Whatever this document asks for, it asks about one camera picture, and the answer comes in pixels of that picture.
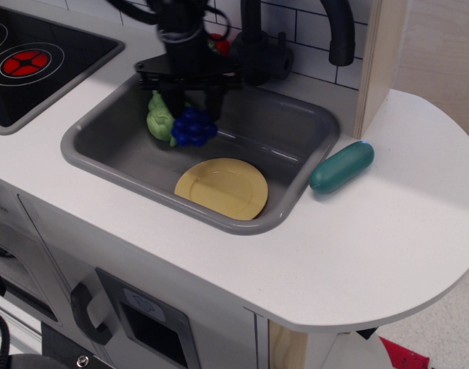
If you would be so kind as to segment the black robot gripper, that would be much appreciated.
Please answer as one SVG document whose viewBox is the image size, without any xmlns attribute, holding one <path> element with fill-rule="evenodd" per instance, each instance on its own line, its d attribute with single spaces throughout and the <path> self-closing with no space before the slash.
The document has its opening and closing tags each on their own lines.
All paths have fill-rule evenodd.
<svg viewBox="0 0 469 369">
<path fill-rule="evenodd" d="M 150 1 L 148 4 L 153 11 L 148 22 L 157 26 L 165 53 L 135 64 L 141 83 L 150 89 L 172 84 L 186 90 L 206 90 L 205 108 L 211 120 L 217 121 L 221 117 L 224 88 L 236 89 L 242 85 L 239 63 L 209 47 L 210 41 L 227 38 L 227 35 L 213 38 L 205 30 L 205 13 L 218 11 L 207 1 Z M 181 117 L 185 110 L 184 91 L 173 88 L 160 93 L 171 115 Z"/>
</svg>

